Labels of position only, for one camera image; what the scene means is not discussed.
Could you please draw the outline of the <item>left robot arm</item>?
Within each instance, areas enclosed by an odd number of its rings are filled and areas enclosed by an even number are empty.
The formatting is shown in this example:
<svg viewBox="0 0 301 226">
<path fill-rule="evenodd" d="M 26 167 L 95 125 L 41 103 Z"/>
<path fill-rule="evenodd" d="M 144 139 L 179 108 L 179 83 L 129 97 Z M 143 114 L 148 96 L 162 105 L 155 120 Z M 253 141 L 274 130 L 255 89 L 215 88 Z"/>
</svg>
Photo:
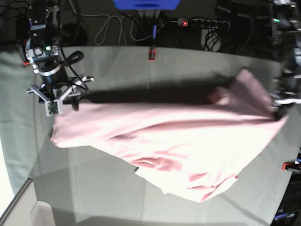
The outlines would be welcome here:
<svg viewBox="0 0 301 226">
<path fill-rule="evenodd" d="M 285 111 L 301 103 L 301 2 L 270 0 L 273 56 L 282 72 L 271 92 L 273 107 Z"/>
</svg>

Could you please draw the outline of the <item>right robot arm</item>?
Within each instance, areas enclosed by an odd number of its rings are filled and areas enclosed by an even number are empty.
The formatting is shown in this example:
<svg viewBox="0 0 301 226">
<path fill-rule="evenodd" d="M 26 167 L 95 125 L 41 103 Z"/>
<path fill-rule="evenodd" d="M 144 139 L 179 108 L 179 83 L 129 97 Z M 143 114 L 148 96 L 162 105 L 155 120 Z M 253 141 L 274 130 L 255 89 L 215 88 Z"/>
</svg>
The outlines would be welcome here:
<svg viewBox="0 0 301 226">
<path fill-rule="evenodd" d="M 32 84 L 26 91 L 35 94 L 44 104 L 47 116 L 63 113 L 63 104 L 70 101 L 79 110 L 81 90 L 87 90 L 87 76 L 68 76 L 66 68 L 81 61 L 84 54 L 73 52 L 66 57 L 61 41 L 60 4 L 53 0 L 34 0 L 28 10 L 28 36 L 18 43 L 24 64 L 31 65 L 42 84 Z"/>
</svg>

